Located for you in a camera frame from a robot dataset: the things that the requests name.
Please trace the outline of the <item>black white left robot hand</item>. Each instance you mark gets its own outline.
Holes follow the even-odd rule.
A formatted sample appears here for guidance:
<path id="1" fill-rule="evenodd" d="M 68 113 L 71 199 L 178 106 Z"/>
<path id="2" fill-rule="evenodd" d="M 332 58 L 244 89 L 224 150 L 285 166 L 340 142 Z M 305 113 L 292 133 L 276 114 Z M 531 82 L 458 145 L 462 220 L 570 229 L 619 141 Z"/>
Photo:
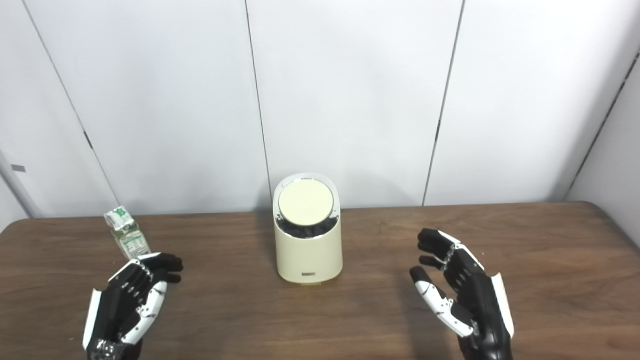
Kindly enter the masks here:
<path id="1" fill-rule="evenodd" d="M 131 259 L 94 289 L 82 348 L 89 360 L 138 360 L 143 338 L 158 318 L 169 284 L 182 281 L 182 258 L 157 252 Z"/>

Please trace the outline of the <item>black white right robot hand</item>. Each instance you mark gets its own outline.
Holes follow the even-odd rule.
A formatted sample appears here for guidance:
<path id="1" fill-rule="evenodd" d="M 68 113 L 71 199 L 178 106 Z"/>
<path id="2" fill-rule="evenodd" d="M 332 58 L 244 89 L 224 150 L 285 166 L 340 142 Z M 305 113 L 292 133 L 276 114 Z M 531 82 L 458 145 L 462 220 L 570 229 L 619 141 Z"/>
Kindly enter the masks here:
<path id="1" fill-rule="evenodd" d="M 409 273 L 434 315 L 457 335 L 466 360 L 512 360 L 514 319 L 503 276 L 489 276 L 462 242 L 434 228 L 418 233 L 423 251 Z"/>

